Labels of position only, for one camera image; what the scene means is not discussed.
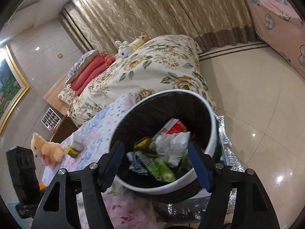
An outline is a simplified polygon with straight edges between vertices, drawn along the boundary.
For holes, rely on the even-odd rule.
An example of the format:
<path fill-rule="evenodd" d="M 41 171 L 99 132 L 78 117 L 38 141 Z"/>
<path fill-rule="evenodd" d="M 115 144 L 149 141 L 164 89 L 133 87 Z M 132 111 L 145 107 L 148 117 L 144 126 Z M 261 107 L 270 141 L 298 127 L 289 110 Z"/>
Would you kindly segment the yellow snack packet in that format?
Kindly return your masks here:
<path fill-rule="evenodd" d="M 134 150 L 156 153 L 156 145 L 155 145 L 154 140 L 145 136 L 142 139 L 140 139 L 139 141 L 134 143 Z"/>

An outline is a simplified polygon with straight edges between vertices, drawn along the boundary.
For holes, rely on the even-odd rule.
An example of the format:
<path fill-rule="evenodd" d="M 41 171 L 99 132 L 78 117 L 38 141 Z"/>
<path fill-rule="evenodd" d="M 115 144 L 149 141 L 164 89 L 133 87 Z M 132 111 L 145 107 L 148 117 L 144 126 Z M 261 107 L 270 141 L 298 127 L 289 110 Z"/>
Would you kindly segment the red white milk carton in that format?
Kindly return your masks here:
<path fill-rule="evenodd" d="M 171 118 L 158 132 L 158 134 L 165 133 L 165 134 L 175 134 L 186 132 L 187 127 L 176 118 Z"/>

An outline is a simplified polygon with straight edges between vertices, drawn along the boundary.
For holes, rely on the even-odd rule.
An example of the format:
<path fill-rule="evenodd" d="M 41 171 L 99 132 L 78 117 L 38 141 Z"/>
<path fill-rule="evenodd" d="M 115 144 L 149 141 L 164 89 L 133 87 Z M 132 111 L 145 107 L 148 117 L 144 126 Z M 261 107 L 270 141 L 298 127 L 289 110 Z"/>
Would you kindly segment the beige teddy bear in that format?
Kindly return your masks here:
<path fill-rule="evenodd" d="M 38 133 L 32 135 L 31 150 L 50 169 L 55 168 L 64 158 L 64 151 L 59 143 L 48 142 Z"/>

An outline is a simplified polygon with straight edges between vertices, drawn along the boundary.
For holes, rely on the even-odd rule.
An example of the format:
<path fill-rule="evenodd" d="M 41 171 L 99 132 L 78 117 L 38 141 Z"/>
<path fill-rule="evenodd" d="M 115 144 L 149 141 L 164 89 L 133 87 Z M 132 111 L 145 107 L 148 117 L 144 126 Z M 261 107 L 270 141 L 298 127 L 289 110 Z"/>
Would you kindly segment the white bunny plush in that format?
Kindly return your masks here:
<path fill-rule="evenodd" d="M 115 41 L 115 45 L 118 46 L 118 54 L 121 58 L 127 58 L 132 53 L 132 47 L 129 45 L 129 42 L 124 41 Z"/>

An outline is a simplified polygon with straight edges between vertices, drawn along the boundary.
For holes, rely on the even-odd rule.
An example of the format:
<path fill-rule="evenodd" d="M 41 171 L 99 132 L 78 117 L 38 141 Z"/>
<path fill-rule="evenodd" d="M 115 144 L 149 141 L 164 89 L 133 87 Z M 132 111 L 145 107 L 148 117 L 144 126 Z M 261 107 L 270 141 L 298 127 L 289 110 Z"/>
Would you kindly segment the wooden nightstand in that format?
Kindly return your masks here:
<path fill-rule="evenodd" d="M 51 138 L 51 142 L 61 143 L 66 138 L 68 138 L 73 132 L 77 131 L 78 127 L 72 121 L 72 119 L 65 115 L 61 122 L 58 124 L 53 136 Z"/>

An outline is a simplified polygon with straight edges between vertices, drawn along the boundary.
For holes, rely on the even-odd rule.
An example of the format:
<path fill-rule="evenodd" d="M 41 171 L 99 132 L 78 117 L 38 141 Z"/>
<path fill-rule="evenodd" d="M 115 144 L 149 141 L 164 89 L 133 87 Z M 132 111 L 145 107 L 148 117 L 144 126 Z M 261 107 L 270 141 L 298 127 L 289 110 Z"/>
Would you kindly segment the green snack bag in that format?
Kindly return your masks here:
<path fill-rule="evenodd" d="M 176 180 L 175 174 L 162 159 L 149 157 L 141 151 L 137 151 L 135 154 L 156 180 L 169 183 Z"/>

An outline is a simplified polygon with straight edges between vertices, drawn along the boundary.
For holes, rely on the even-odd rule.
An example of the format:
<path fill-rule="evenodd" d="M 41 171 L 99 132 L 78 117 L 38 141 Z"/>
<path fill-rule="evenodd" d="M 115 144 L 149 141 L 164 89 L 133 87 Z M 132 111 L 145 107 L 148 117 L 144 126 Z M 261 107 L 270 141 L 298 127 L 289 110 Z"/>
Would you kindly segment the folded red blanket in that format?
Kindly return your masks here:
<path fill-rule="evenodd" d="M 71 89 L 79 96 L 85 87 L 99 74 L 107 70 L 116 60 L 115 56 L 107 52 L 99 53 L 83 72 L 70 84 Z"/>

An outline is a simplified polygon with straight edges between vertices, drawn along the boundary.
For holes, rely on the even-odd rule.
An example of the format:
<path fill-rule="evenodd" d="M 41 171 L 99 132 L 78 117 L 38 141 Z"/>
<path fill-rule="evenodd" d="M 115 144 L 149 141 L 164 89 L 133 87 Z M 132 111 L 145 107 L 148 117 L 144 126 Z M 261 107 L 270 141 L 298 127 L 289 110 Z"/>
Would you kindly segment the beige patterned curtain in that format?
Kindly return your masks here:
<path fill-rule="evenodd" d="M 69 0 L 59 19 L 81 52 L 116 54 L 141 33 L 187 35 L 203 51 L 256 39 L 245 0 Z"/>

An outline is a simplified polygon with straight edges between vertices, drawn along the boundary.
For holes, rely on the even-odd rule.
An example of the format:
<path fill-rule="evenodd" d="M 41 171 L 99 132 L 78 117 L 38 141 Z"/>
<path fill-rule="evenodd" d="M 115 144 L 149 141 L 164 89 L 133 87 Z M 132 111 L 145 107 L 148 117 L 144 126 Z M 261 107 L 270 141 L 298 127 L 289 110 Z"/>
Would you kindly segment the gold framed painting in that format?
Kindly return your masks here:
<path fill-rule="evenodd" d="M 17 66 L 8 45 L 1 48 L 1 135 L 30 85 Z"/>

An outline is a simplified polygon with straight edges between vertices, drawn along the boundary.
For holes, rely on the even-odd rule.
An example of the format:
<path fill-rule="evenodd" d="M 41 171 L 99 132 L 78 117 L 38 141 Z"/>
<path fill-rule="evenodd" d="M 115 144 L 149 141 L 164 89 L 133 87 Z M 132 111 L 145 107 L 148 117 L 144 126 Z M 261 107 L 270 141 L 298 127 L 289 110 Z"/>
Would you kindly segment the white plastic bag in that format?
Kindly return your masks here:
<path fill-rule="evenodd" d="M 161 133 L 155 139 L 156 152 L 169 167 L 177 167 L 189 144 L 190 132 Z"/>

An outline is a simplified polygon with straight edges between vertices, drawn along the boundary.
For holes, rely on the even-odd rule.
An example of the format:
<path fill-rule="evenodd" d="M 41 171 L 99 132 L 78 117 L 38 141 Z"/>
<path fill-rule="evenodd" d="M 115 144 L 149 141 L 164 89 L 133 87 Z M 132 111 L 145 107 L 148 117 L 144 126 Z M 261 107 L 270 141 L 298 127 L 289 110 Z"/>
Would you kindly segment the white blue bag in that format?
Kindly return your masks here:
<path fill-rule="evenodd" d="M 137 151 L 137 152 L 126 153 L 126 156 L 130 162 L 129 170 L 132 170 L 133 172 L 140 175 L 148 175 L 148 170 L 142 165 L 137 153 L 142 153 L 142 152 Z"/>

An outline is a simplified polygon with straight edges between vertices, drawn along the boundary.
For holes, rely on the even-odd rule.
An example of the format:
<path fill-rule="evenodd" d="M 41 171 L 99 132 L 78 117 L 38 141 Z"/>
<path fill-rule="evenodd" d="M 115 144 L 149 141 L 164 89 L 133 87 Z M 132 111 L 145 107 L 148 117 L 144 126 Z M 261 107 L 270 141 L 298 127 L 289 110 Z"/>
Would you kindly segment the pink heart cloth cover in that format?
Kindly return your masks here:
<path fill-rule="evenodd" d="M 304 76 L 304 21 L 287 0 L 245 0 L 258 36 Z"/>

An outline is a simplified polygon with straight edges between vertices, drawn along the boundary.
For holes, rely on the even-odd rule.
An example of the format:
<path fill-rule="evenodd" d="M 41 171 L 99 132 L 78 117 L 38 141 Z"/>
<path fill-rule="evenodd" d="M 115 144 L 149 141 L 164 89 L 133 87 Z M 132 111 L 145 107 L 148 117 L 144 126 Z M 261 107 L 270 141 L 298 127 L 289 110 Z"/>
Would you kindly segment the cream floral quilt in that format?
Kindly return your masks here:
<path fill-rule="evenodd" d="M 158 36 L 127 58 L 116 56 L 81 93 L 68 84 L 58 98 L 69 105 L 67 114 L 77 126 L 127 93 L 133 93 L 141 101 L 163 90 L 189 90 L 204 97 L 216 111 L 216 103 L 200 74 L 200 52 L 198 43 L 189 36 Z"/>

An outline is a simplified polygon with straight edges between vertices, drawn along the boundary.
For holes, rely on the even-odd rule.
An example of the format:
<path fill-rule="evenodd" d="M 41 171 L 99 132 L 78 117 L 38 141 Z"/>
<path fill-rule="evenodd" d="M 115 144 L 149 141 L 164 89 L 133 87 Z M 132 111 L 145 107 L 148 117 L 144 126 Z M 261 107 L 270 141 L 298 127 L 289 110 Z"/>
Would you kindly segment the blue patterned pillow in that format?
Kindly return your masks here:
<path fill-rule="evenodd" d="M 71 84 L 98 54 L 98 50 L 91 50 L 83 54 L 67 73 L 64 85 Z"/>

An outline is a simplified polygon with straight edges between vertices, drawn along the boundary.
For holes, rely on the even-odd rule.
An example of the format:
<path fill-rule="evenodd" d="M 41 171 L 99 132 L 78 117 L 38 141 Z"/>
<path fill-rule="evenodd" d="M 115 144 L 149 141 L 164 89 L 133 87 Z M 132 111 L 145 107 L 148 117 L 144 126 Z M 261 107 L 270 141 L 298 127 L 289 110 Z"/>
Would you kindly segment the photo collage frame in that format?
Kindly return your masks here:
<path fill-rule="evenodd" d="M 48 108 L 42 117 L 41 122 L 49 131 L 54 131 L 61 120 L 62 119 L 54 112 L 52 108 Z"/>

